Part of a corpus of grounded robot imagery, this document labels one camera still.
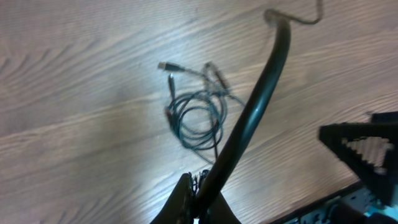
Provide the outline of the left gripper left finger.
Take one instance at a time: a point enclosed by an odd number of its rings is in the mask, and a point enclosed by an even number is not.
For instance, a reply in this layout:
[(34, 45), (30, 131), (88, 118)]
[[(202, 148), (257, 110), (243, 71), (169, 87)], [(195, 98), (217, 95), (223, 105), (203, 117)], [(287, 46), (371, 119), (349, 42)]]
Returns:
[(190, 207), (194, 196), (192, 175), (184, 173), (151, 224), (193, 224)]

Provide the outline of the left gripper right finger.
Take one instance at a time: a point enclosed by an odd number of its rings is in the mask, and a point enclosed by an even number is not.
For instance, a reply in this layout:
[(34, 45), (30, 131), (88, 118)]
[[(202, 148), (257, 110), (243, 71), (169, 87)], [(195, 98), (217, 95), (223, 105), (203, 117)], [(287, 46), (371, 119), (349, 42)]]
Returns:
[(199, 216), (199, 224), (241, 224), (234, 213), (231, 211), (229, 205), (224, 199), (222, 193), (219, 193), (217, 198), (205, 212)]

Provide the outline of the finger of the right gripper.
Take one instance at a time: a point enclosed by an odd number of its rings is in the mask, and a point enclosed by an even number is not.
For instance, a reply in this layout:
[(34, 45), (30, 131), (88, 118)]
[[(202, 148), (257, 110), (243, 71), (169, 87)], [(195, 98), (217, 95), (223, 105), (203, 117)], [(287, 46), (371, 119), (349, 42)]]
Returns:
[(384, 205), (397, 205), (397, 123), (331, 124), (318, 138)]

